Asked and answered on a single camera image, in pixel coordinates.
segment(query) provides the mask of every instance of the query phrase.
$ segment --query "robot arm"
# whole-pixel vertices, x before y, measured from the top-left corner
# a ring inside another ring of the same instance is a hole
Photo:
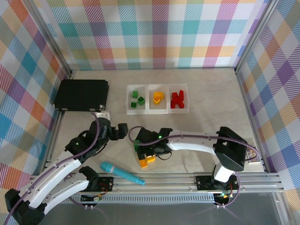
[[[247,147],[236,142],[221,139],[195,138],[195,136],[216,135],[247,143],[227,127],[221,127],[216,133],[190,133],[170,128],[162,128],[159,133],[156,133],[141,128],[136,141],[140,143],[150,143],[158,139],[162,139],[162,141],[147,146],[138,145],[136,146],[136,152],[143,167],[147,165],[148,157],[164,155],[174,150],[196,150],[211,153],[216,155],[220,161],[215,166],[212,183],[218,186],[218,188],[221,186],[224,187],[227,185],[229,177],[235,171],[240,172],[244,170]]]
[[[89,130],[83,131],[78,137],[72,139],[65,151],[39,176],[20,191],[10,189],[5,194],[7,210],[11,211],[15,207],[12,216],[20,225],[38,224],[45,214],[60,202],[81,190],[93,189],[97,186],[98,174],[89,166],[81,168],[74,177],[65,179],[88,158],[100,153],[109,140],[123,139],[128,133],[127,124],[119,124],[117,130],[111,127],[109,120],[105,118],[97,118],[97,120],[99,128],[95,121],[92,122]],[[99,129],[97,140],[91,149],[86,151],[94,143],[97,129]],[[38,182],[34,187],[30,188],[36,181]]]

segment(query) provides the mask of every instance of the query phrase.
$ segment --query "teal microphone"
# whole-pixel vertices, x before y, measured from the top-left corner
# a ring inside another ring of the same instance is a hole
[[[139,178],[121,168],[118,168],[109,162],[101,163],[100,168],[103,169],[107,173],[116,174],[117,176],[123,177],[124,179],[127,179],[128,181],[131,181],[133,183],[141,184],[141,185],[145,184],[145,181],[142,180],[141,178]]]

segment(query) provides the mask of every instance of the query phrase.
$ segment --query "beige table surface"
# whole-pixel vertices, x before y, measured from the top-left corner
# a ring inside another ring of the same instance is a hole
[[[165,69],[165,70],[110,70],[77,71],[75,79],[105,79],[110,88],[106,110],[110,111],[113,126],[127,123],[128,127],[142,125],[149,130],[173,128],[187,132],[216,132],[220,126],[231,128],[250,144],[254,144],[242,95],[233,69]],[[126,115],[126,90],[128,84],[187,83],[190,113],[158,115]],[[90,112],[66,112],[62,121],[52,159],[56,159],[69,141],[88,129],[94,117]],[[110,161],[130,172],[207,172],[218,162],[209,153],[180,150],[162,161],[156,159],[147,168],[139,166],[132,143],[128,137],[110,141],[99,155],[88,159],[96,172],[103,173],[99,165]],[[263,172],[261,164],[245,163],[246,172]]]

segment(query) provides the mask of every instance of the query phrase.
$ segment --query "plaid fabric backdrop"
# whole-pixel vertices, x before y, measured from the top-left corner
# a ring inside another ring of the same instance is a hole
[[[0,0],[0,224],[4,194],[38,171],[66,75],[21,0]]]
[[[300,1],[282,0],[240,76],[271,170],[300,222]]]
[[[233,66],[267,1],[35,3],[72,68],[125,69]]]

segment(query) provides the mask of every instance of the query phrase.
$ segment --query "black box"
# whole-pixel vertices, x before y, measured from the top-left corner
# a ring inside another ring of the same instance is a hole
[[[106,80],[63,80],[54,107],[60,111],[96,111],[105,109],[109,85]]]

